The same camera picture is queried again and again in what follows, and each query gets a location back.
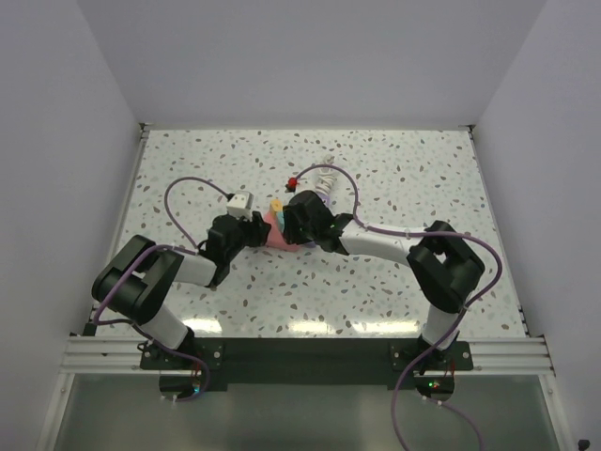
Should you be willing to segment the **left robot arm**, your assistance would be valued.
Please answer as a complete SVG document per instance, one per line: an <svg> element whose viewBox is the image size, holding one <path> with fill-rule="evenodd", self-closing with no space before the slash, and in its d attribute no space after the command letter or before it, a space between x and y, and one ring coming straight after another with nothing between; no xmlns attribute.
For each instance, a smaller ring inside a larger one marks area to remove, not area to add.
<svg viewBox="0 0 601 451"><path fill-rule="evenodd" d="M194 333L165 305L175 283L216 288L229 275L231 263L246 247L267 243L271 225L254 211L250 218L226 214L215 218L207 238L196 251L157 244L132 237L93 283L92 298L100 303L92 322L110 325L100 317L105 309L121 316L118 323L136 327L139 333L162 346L163 360L184 368L197 351Z"/></svg>

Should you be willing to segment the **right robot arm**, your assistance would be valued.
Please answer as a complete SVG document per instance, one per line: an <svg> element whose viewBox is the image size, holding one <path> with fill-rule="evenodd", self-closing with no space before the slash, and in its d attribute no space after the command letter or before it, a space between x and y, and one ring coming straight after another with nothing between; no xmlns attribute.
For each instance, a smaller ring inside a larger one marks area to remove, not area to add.
<svg viewBox="0 0 601 451"><path fill-rule="evenodd" d="M394 227L389 232L370 230L349 213L332 214L312 191L292 197L283 207L285 241L314 242L328 253L368 256L409 267L430 303L418 347L421 363L441 368L452 357L458 335L455 321L485 271L484 262L463 239L442 233L455 231L436 221L425 230Z"/></svg>

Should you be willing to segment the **pink triangular power strip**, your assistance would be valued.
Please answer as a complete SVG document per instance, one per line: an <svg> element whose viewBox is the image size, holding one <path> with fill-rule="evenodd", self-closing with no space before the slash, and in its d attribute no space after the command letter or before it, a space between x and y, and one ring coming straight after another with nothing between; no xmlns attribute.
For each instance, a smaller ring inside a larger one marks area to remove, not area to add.
<svg viewBox="0 0 601 451"><path fill-rule="evenodd" d="M271 226L267 237L266 246L273 249L279 249L286 252L297 252L300 247L297 244L288 244L285 242L284 236L278 227L278 221L272 213L266 212L263 215L263 220Z"/></svg>

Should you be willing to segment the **yellow plug adapter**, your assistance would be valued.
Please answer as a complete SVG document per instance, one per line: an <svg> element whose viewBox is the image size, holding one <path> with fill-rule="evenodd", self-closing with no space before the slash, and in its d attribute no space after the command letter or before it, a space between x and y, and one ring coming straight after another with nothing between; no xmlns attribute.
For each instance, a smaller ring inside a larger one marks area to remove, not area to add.
<svg viewBox="0 0 601 451"><path fill-rule="evenodd" d="M283 204L279 199L273 199L270 201L270 210L273 212L279 212L283 210Z"/></svg>

